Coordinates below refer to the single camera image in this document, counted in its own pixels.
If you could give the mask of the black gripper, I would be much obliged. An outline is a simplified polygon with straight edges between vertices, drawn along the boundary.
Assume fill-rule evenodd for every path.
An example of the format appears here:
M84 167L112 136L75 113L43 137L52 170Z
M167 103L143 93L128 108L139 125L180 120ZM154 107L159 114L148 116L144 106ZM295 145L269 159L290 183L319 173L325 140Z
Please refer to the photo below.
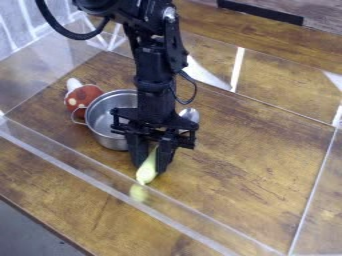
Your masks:
M178 147L195 147L199 122L175 111L160 121L140 119L136 108L114 108L111 131L124 136L131 161L136 168L148 157L148 142L158 142L156 172L164 173Z

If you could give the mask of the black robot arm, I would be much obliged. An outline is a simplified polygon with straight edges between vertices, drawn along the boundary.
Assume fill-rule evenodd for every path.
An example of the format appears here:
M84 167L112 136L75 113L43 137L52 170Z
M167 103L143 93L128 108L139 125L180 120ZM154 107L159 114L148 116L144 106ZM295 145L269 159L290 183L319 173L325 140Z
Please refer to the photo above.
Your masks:
M179 31L179 15L172 0L74 0L87 14L115 20L123 25L136 65L134 84L138 105L112 108L112 131L126 137L135 166L148 157L148 146L158 143L155 168L167 170L178 148L192 148L199 125L180 117L175 105L175 77L184 77L188 51Z

